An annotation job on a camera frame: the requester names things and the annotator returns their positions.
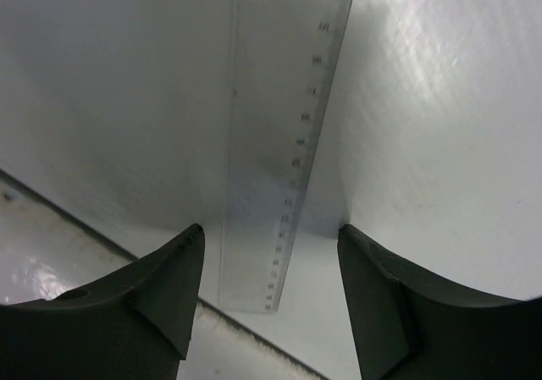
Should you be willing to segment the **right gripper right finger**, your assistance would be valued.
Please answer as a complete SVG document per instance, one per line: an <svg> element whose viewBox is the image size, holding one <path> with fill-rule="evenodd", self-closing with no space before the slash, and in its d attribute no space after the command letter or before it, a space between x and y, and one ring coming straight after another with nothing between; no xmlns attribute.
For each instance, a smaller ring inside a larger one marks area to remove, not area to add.
<svg viewBox="0 0 542 380"><path fill-rule="evenodd" d="M472 289L344 225L337 245L364 379L539 379L541 300Z"/></svg>

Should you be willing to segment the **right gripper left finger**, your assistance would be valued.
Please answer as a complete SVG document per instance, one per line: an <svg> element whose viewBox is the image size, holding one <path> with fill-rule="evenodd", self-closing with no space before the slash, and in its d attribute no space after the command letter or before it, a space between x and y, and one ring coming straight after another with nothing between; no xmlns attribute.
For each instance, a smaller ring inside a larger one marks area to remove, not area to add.
<svg viewBox="0 0 542 380"><path fill-rule="evenodd" d="M198 224L52 300L1 307L3 379L175 379L205 253Z"/></svg>

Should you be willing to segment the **clear plastic ruler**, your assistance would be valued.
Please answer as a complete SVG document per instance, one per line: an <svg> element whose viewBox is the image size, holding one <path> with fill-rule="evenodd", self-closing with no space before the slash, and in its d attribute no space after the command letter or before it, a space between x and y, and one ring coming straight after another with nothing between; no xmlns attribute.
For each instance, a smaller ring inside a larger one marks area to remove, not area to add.
<svg viewBox="0 0 542 380"><path fill-rule="evenodd" d="M235 0L218 303L274 313L352 0Z"/></svg>

